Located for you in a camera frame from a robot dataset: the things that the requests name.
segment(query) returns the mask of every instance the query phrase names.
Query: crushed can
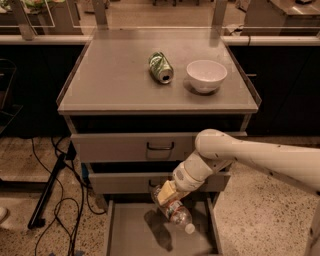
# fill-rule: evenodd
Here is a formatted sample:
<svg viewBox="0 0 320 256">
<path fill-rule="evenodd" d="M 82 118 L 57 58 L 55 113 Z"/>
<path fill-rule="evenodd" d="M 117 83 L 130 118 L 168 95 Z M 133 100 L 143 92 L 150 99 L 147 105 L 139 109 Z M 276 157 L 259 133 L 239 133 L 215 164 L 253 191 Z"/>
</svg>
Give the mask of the crushed can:
<svg viewBox="0 0 320 256">
<path fill-rule="evenodd" d="M 173 68 L 162 52 L 155 52 L 149 57 L 150 72 L 162 84 L 168 84 L 173 79 Z"/>
</svg>

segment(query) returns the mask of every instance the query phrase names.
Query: drawer handle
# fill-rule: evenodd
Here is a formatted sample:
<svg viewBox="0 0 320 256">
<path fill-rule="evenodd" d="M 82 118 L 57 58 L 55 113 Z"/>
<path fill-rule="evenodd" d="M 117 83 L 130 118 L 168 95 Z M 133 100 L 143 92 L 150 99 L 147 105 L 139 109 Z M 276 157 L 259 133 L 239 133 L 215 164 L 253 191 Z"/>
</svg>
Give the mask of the drawer handle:
<svg viewBox="0 0 320 256">
<path fill-rule="evenodd" d="M 151 147 L 150 143 L 147 142 L 147 149 L 149 150 L 172 150 L 174 148 L 174 142 L 171 142 L 170 147 Z"/>
</svg>

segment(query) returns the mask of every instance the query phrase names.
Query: ceramic bowl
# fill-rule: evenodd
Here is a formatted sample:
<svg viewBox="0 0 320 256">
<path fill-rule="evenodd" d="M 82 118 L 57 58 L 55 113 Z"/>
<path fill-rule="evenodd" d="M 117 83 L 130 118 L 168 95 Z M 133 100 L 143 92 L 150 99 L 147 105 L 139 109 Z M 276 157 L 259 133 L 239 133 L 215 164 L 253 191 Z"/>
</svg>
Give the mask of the ceramic bowl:
<svg viewBox="0 0 320 256">
<path fill-rule="evenodd" d="M 191 86 L 199 93 L 217 90 L 227 77 L 227 69 L 212 60 L 197 60 L 187 66 Z"/>
</svg>

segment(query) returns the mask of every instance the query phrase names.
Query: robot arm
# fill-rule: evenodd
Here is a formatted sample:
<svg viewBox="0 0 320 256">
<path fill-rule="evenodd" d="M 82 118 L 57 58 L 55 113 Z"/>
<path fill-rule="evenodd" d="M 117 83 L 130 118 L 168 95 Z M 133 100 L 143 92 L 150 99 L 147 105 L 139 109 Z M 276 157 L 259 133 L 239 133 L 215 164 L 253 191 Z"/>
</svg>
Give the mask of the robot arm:
<svg viewBox="0 0 320 256">
<path fill-rule="evenodd" d="M 158 195 L 160 205 L 197 190 L 205 179 L 234 161 L 285 177 L 294 186 L 308 187 L 320 195 L 320 149 L 257 143 L 235 139 L 218 130 L 200 132 L 196 150 L 173 171 Z M 320 255 L 320 204 L 316 210 L 306 255 Z"/>
</svg>

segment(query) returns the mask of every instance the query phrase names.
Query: cabinet top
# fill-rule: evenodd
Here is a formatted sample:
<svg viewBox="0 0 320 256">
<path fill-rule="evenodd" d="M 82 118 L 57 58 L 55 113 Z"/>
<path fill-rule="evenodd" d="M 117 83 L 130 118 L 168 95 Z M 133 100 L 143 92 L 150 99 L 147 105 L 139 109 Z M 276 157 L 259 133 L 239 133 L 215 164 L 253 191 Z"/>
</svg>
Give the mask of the cabinet top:
<svg viewBox="0 0 320 256">
<path fill-rule="evenodd" d="M 157 83 L 148 59 L 161 51 L 174 69 L 170 84 Z M 255 113 L 252 98 L 225 45 L 212 29 L 136 29 L 97 31 L 68 84 L 62 115 Z M 209 59 L 228 75 L 209 95 L 196 93 L 187 65 Z"/>
</svg>

